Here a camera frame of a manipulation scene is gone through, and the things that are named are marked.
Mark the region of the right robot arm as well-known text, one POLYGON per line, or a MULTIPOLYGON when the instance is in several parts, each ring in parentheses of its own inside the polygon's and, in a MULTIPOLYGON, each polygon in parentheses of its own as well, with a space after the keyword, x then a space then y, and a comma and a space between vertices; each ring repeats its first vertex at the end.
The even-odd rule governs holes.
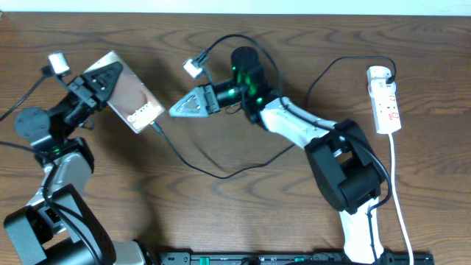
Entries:
POLYGON ((361 128, 352 120, 325 120, 293 104, 268 83, 254 48, 238 47, 230 61, 232 78, 196 86, 170 108, 170 116, 207 118, 238 104, 251 123, 298 146, 322 196, 340 214, 347 259, 379 264, 384 248, 376 210, 383 204, 380 186, 391 180, 361 128))

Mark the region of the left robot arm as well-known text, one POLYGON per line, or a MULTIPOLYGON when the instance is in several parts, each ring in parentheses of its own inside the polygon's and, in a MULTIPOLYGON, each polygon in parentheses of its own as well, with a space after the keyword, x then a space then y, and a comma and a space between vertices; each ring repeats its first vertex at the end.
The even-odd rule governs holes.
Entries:
POLYGON ((159 264, 148 247, 134 239, 112 241, 81 196, 94 171, 84 138, 71 138, 94 113, 103 110, 122 74, 111 63, 65 84, 67 94, 54 107, 23 109, 15 130, 29 142, 45 172, 37 194, 4 219, 4 229, 23 264, 159 264))

